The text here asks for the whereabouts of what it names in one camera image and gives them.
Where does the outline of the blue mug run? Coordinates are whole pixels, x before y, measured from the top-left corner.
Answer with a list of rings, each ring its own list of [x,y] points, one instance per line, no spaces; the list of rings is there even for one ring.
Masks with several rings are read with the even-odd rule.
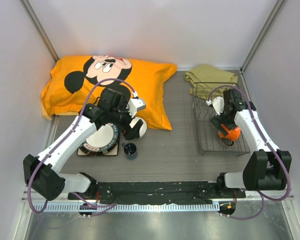
[[[138,156],[137,146],[134,143],[122,143],[124,155],[129,160],[134,160]]]

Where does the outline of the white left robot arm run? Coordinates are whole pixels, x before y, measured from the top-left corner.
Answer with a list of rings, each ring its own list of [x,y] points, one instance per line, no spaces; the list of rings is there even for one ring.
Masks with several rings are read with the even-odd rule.
[[[137,93],[130,99],[118,91],[105,88],[97,104],[88,103],[82,108],[68,129],[48,148],[23,160],[24,180],[48,201],[61,193],[79,193],[90,200],[97,192],[97,182],[84,172],[61,174],[60,171],[72,153],[101,127],[113,124],[126,140],[139,139],[147,130],[146,122],[137,117],[146,108],[146,102]]]

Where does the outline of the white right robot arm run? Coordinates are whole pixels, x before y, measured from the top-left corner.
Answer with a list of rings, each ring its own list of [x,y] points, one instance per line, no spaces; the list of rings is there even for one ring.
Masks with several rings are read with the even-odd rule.
[[[289,170],[292,155],[281,150],[270,138],[260,122],[254,104],[238,87],[222,85],[223,96],[207,97],[206,104],[216,115],[211,123],[225,135],[228,130],[240,128],[251,151],[250,159],[241,172],[224,172],[217,178],[216,193],[223,198],[234,189],[256,191],[272,200],[264,191],[285,191],[276,201],[285,200],[291,192]]]

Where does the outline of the white green-rim round plate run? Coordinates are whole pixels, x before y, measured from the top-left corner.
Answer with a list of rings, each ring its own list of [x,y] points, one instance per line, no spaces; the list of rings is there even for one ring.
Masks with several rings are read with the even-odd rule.
[[[82,147],[92,152],[103,152],[110,149],[118,139],[119,131],[116,125],[108,123],[91,136],[89,136],[83,143]]]

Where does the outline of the white ribbed bowl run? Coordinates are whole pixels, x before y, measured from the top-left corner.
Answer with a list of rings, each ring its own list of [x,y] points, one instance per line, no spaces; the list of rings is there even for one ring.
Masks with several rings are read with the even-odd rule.
[[[140,139],[146,134],[147,123],[143,118],[137,116],[134,117],[130,122],[129,126],[132,129],[133,139]]]

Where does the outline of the orange mug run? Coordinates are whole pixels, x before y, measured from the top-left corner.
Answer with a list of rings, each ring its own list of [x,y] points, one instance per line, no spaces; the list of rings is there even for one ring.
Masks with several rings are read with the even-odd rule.
[[[219,136],[221,141],[226,145],[226,146],[233,146],[235,141],[237,141],[240,137],[241,134],[241,129],[237,126],[234,129],[229,129],[229,134],[227,136]]]

